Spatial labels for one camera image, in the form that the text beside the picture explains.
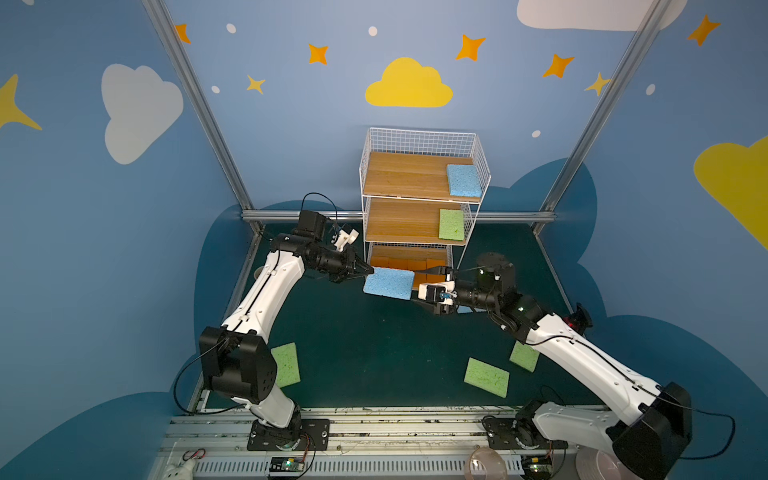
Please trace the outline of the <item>orange sponge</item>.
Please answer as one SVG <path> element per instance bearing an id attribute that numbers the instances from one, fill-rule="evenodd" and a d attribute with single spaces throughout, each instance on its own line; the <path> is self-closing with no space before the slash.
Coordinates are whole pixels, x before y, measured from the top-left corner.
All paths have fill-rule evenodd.
<path id="1" fill-rule="evenodd" d="M 407 259 L 389 258 L 388 267 L 398 270 L 409 270 L 409 261 Z"/>
<path id="2" fill-rule="evenodd" d="M 426 272 L 428 275 L 445 275 L 448 266 L 446 262 L 441 259 L 427 259 L 426 260 Z"/>
<path id="3" fill-rule="evenodd" d="M 427 275 L 424 273 L 424 270 L 427 269 L 425 260 L 409 260 L 408 269 L 414 272 L 413 290 L 417 290 L 420 284 L 427 282 Z"/>
<path id="4" fill-rule="evenodd" d="M 375 256 L 371 258 L 370 264 L 375 269 L 388 268 L 390 265 L 390 259 L 383 256 Z"/>

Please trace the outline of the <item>blue sponge front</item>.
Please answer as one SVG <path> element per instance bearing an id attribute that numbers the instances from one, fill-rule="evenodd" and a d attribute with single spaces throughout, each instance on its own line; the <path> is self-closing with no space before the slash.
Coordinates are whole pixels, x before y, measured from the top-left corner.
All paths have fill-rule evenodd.
<path id="1" fill-rule="evenodd" d="M 363 292 L 397 300 L 410 300 L 415 273 L 410 270 L 375 267 L 366 277 Z"/>

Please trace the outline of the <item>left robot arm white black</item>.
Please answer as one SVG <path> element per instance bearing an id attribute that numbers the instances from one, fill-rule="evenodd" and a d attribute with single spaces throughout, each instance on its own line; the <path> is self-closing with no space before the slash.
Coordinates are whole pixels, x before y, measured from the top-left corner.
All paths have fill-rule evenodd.
<path id="1" fill-rule="evenodd" d="M 318 212 L 302 210 L 296 228 L 271 241 L 261 273 L 238 307 L 199 338 L 204 387 L 244 406 L 267 432 L 290 441 L 299 435 L 301 417 L 277 386 L 278 366 L 268 347 L 278 313 L 307 270 L 334 283 L 373 272 L 353 247 L 359 232 L 336 227 L 327 243 L 327 222 Z"/>

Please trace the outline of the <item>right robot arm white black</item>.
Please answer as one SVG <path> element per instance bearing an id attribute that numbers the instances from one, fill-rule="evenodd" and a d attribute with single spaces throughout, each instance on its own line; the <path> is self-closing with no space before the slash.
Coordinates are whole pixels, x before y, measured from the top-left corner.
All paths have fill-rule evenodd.
<path id="1" fill-rule="evenodd" d="M 671 382 L 661 386 L 623 365 L 584 338 L 561 316 L 518 292 L 514 265 L 503 255 L 482 255 L 476 279 L 434 266 L 418 299 L 438 315 L 460 307 L 485 311 L 515 340 L 554 361 L 593 392 L 606 411 L 532 401 L 514 420 L 516 443 L 526 449 L 563 441 L 603 451 L 641 479 L 663 479 L 692 440 L 690 394 Z"/>

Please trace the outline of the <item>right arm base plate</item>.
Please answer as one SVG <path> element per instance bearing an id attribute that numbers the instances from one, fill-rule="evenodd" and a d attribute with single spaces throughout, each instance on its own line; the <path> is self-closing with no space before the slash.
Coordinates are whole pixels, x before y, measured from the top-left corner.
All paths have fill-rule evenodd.
<path id="1" fill-rule="evenodd" d="M 488 446 L 494 450 L 568 449 L 562 440 L 548 440 L 536 429 L 531 419 L 486 415 L 481 419 Z"/>

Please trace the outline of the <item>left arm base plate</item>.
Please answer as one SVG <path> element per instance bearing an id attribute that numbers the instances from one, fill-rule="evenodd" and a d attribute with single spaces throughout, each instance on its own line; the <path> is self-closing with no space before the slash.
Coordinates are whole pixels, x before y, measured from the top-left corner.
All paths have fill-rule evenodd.
<path id="1" fill-rule="evenodd" d="M 302 419 L 287 428 L 278 429 L 254 421 L 247 439 L 248 451 L 294 451 L 309 447 L 326 451 L 330 440 L 329 419 Z"/>

